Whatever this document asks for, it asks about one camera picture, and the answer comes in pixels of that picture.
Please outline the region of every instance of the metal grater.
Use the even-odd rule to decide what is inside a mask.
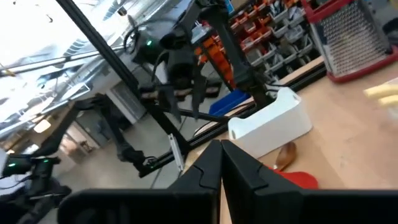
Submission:
[[[367,68],[389,55],[388,42],[362,1],[345,5],[311,27],[326,67],[335,77]]]

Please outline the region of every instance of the blue bin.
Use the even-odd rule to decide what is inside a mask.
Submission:
[[[213,103],[210,106],[209,114],[214,116],[223,116],[248,98],[250,98],[249,94],[240,90],[234,90],[230,94]]]

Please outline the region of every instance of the cheese grater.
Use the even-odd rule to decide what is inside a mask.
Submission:
[[[358,78],[398,58],[364,1],[328,1],[315,10],[302,3],[334,82]]]

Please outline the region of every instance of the red grater frame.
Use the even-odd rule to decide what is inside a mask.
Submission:
[[[322,19],[332,15],[334,12],[338,11],[345,5],[353,2],[354,0],[329,0],[320,7],[312,9],[307,0],[301,0],[307,19],[310,23],[320,22]],[[356,78],[368,75],[376,70],[381,69],[395,61],[398,60],[398,47],[392,46],[391,55],[387,56],[384,60],[378,63],[370,65],[369,67],[358,70],[354,73],[347,74],[343,77],[335,77],[331,72],[327,72],[328,78],[335,83],[344,83]]]

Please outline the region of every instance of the wooden table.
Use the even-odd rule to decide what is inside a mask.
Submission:
[[[398,189],[398,121],[363,95],[363,90],[396,77],[398,62],[340,85],[325,77],[300,91],[313,129],[294,141],[298,157],[286,171],[308,172],[323,189]],[[228,139],[228,134],[215,139]],[[207,145],[189,153],[187,168]],[[259,160],[272,167],[278,153]],[[231,223],[224,195],[221,223]]]

